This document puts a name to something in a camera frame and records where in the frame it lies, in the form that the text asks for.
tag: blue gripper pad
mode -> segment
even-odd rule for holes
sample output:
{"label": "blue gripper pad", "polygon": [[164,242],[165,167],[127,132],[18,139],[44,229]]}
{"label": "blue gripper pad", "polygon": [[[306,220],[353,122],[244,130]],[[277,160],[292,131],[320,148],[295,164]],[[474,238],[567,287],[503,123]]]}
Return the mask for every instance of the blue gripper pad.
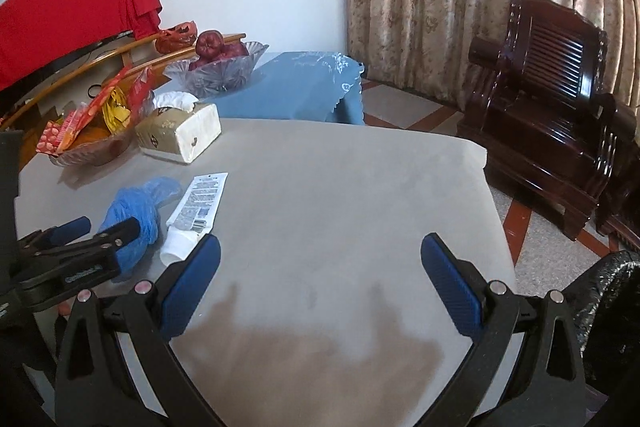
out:
{"label": "blue gripper pad", "polygon": [[49,242],[54,247],[64,247],[91,230],[91,221],[86,216],[78,217],[64,225],[55,227],[49,235]]}
{"label": "blue gripper pad", "polygon": [[436,233],[422,240],[422,266],[460,335],[476,339],[482,331],[482,306],[456,267],[457,259]]}
{"label": "blue gripper pad", "polygon": [[184,333],[211,279],[220,266],[222,251],[214,235],[205,235],[184,264],[183,272],[162,301],[160,335],[165,341]]}

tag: floor tile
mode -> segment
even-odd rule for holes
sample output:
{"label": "floor tile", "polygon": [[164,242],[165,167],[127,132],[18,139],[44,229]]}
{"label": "floor tile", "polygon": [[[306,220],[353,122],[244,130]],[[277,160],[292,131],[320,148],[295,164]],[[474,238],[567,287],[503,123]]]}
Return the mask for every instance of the floor tile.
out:
{"label": "floor tile", "polygon": [[593,217],[591,217],[590,220],[588,220],[587,222],[587,226],[584,227],[584,229],[591,233],[591,235],[593,235],[593,237],[595,237],[598,241],[600,241],[603,245],[606,245],[607,247],[609,246],[609,237],[607,237],[606,235],[600,235],[597,231],[596,231],[596,222],[595,219]]}
{"label": "floor tile", "polygon": [[389,129],[398,129],[398,126],[393,125],[392,123],[388,123],[388,121],[380,120],[380,118],[376,118],[375,116],[371,116],[370,114],[364,114],[364,123],[370,127],[387,127]]}
{"label": "floor tile", "polygon": [[437,126],[433,131],[436,134],[446,134],[447,136],[455,136],[458,132],[458,122],[462,120],[464,115],[460,111],[456,111],[453,116],[450,116]]}
{"label": "floor tile", "polygon": [[620,245],[620,241],[618,240],[618,238],[616,237],[615,234],[610,234],[609,235],[609,250],[612,252],[617,252],[622,250],[624,247],[624,245]]}
{"label": "floor tile", "polygon": [[561,290],[599,259],[580,242],[565,237],[554,223],[534,212],[516,264],[518,292],[542,297],[549,290]]}
{"label": "floor tile", "polygon": [[599,257],[604,257],[609,253],[609,240],[607,239],[605,244],[596,239],[593,233],[588,230],[580,230],[577,240]]}
{"label": "floor tile", "polygon": [[380,83],[378,82],[374,82],[373,80],[361,80],[360,81],[360,86],[362,91],[366,91],[367,89],[373,89],[374,87],[378,87],[380,85]]}
{"label": "floor tile", "polygon": [[502,174],[500,171],[492,169],[489,166],[484,168],[484,175],[490,187],[497,188],[500,192],[511,198],[514,197],[516,191],[520,188],[520,186],[506,174]]}
{"label": "floor tile", "polygon": [[389,86],[363,90],[362,101],[364,112],[403,129],[442,107],[439,103]]}
{"label": "floor tile", "polygon": [[442,107],[437,108],[431,114],[428,114],[421,120],[418,120],[407,129],[410,131],[432,132],[437,126],[449,120],[449,118],[455,115],[455,113],[455,109],[443,105]]}
{"label": "floor tile", "polygon": [[525,197],[522,197],[523,193],[520,190],[516,192],[502,224],[514,265],[522,253],[532,214],[530,200],[526,198],[526,193],[524,195]]}
{"label": "floor tile", "polygon": [[509,212],[509,207],[511,206],[513,197],[505,194],[498,188],[492,187],[491,185],[489,185],[489,190],[491,190],[491,194],[494,197],[495,209],[498,211],[500,221],[504,223],[504,218],[507,216],[507,212]]}

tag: chair backrest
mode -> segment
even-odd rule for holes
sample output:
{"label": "chair backrest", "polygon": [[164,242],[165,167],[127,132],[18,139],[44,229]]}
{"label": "chair backrest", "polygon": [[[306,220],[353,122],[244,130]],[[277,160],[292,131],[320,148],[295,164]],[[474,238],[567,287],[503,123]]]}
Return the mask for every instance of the chair backrest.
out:
{"label": "chair backrest", "polygon": [[602,86],[607,33],[552,1],[511,0],[503,53],[512,87],[581,112]]}

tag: dark wooden chair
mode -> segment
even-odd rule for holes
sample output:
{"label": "dark wooden chair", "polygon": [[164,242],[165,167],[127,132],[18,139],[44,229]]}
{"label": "dark wooden chair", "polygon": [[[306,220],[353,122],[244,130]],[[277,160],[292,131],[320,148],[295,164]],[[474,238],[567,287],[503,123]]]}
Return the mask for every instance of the dark wooden chair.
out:
{"label": "dark wooden chair", "polygon": [[564,207],[575,240],[611,175],[617,137],[635,117],[600,92],[607,35],[549,0],[511,0],[502,45],[476,37],[469,60],[482,73],[458,136],[488,150],[488,163]]}

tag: snack package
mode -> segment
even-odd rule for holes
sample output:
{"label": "snack package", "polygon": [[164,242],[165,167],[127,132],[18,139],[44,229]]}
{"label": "snack package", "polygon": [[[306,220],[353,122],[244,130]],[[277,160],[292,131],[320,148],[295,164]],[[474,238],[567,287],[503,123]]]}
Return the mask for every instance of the snack package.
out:
{"label": "snack package", "polygon": [[116,134],[127,128],[130,116],[131,111],[127,107],[127,99],[122,90],[116,86],[102,106],[104,123],[111,134]]}
{"label": "snack package", "polygon": [[62,123],[48,121],[36,145],[36,152],[58,154],[58,149],[60,148],[65,133],[70,127],[78,125],[81,113],[87,107],[85,103],[81,103],[78,109],[71,110],[67,113]]}
{"label": "snack package", "polygon": [[131,66],[125,66],[120,70],[120,72],[114,76],[107,84],[104,86],[98,96],[96,96],[91,103],[86,106],[83,110],[79,109],[76,111],[74,115],[74,121],[69,124],[69,126],[64,130],[62,140],[58,149],[56,150],[57,154],[60,154],[66,151],[71,144],[74,142],[76,137],[80,134],[80,131],[84,129],[89,122],[94,119],[94,116],[101,110],[104,103],[111,96],[111,91],[115,89],[118,85],[118,82],[122,80],[122,77],[127,74]]}
{"label": "snack package", "polygon": [[104,129],[103,127],[96,127],[92,122],[90,125],[87,125],[84,129],[82,129],[82,131],[80,131],[80,134],[71,144],[71,147],[67,149],[67,151],[75,150],[85,144],[106,140],[111,136],[113,136],[113,134],[111,134],[108,129]]}
{"label": "snack package", "polygon": [[196,23],[194,21],[183,22],[160,32],[160,36],[156,39],[156,51],[166,55],[183,50],[193,46],[197,36]]}
{"label": "snack package", "polygon": [[127,107],[133,115],[140,113],[145,100],[148,99],[149,93],[151,93],[151,77],[151,68],[145,68],[135,79],[131,89],[129,89],[129,93],[127,94]]}

